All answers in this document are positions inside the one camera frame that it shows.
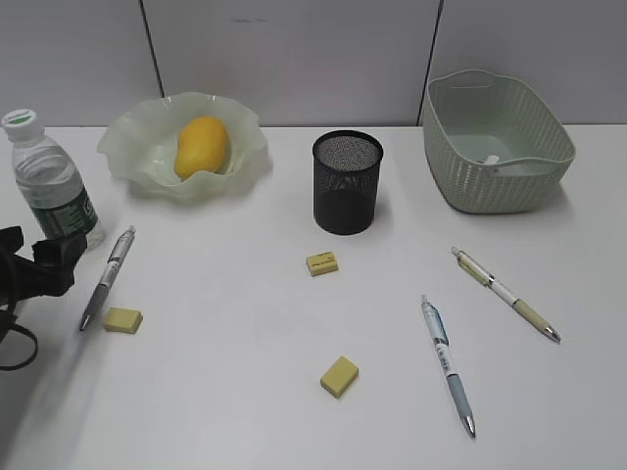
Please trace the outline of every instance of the mango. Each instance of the mango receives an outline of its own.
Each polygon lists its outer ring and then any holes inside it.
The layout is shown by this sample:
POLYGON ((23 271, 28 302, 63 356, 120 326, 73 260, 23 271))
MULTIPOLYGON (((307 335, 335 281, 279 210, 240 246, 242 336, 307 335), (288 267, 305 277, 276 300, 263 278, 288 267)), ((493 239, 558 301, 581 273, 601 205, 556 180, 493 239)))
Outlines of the mango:
POLYGON ((228 133, 216 117, 196 117, 178 134, 174 172, 184 181, 196 171, 216 172, 226 160, 228 133))

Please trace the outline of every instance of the green basket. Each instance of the green basket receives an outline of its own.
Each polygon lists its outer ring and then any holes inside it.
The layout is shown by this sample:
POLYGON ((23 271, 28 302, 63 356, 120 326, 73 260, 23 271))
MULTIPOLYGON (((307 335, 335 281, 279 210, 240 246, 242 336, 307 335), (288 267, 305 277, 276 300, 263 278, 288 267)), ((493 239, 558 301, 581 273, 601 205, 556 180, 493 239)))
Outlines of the green basket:
POLYGON ((424 150, 445 199, 470 213, 538 207, 575 157, 565 129, 526 83, 483 70, 429 82, 424 150))

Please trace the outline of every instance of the bottle label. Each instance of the bottle label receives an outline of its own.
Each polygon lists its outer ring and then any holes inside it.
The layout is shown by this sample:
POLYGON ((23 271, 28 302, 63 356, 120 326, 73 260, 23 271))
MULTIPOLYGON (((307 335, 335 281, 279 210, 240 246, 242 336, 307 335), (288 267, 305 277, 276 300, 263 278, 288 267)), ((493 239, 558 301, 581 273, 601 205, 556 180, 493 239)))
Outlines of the bottle label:
POLYGON ((76 232, 84 232, 86 235, 98 221, 98 215, 89 201, 85 188, 82 188, 80 194, 73 200, 57 208, 30 209, 49 240, 76 232))

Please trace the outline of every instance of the silver pen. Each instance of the silver pen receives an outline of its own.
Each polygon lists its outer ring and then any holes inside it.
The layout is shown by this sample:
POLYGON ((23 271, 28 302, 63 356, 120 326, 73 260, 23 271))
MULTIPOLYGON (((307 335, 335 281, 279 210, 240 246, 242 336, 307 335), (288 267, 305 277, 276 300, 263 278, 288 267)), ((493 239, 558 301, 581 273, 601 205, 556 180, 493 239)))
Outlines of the silver pen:
POLYGON ((118 277, 118 272, 124 263, 124 259, 128 254, 128 250, 130 250, 130 246, 133 244, 133 240, 135 240, 135 227, 131 225, 120 235, 109 255, 105 272, 102 273, 100 281, 98 281, 98 285, 96 289, 94 289, 94 293, 91 295, 91 299, 89 299, 89 303, 85 308, 85 312, 80 318, 80 324, 78 325, 80 331, 84 331, 87 326, 89 326, 89 323, 92 322, 105 303, 105 300, 109 296, 109 291, 111 291, 111 287, 114 285, 116 277, 118 277))
POLYGON ((503 301, 514 309, 520 316, 531 323, 540 333, 545 335, 556 343, 561 342, 561 337, 553 326, 549 324, 536 310, 531 308, 526 302, 517 297, 510 289, 508 289, 501 281, 490 274, 477 261, 472 259, 462 250, 455 247, 451 248, 451 253, 458 259, 461 269, 474 277, 482 286, 487 287, 503 301))
POLYGON ((447 378, 449 384, 449 390, 451 396, 455 402, 455 407, 458 409, 459 419, 463 423, 463 427, 471 438, 476 438, 477 433, 474 426, 474 418, 472 417, 472 410, 468 404, 466 393, 461 384, 459 374, 453 365, 451 355, 449 354, 449 337, 444 329, 442 318, 437 308, 433 304, 427 301, 426 296, 422 296, 422 313, 424 314, 424 321, 427 323, 431 339, 435 346, 435 351, 440 359, 442 370, 447 378))

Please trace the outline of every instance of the eraser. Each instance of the eraser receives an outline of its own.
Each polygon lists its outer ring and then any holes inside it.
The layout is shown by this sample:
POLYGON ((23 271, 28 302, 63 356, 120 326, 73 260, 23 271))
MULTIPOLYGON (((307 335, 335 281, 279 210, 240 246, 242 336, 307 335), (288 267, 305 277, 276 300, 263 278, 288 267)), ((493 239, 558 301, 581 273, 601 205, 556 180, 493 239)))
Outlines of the eraser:
POLYGON ((322 376, 320 384, 329 394, 339 399, 358 375, 359 368, 342 355, 322 376))
POLYGON ((337 271, 337 261, 332 252, 320 253, 307 257, 307 267, 310 269, 312 276, 326 274, 327 272, 337 271))
POLYGON ((105 330, 134 335, 142 319, 139 310, 111 307, 105 318, 105 330))

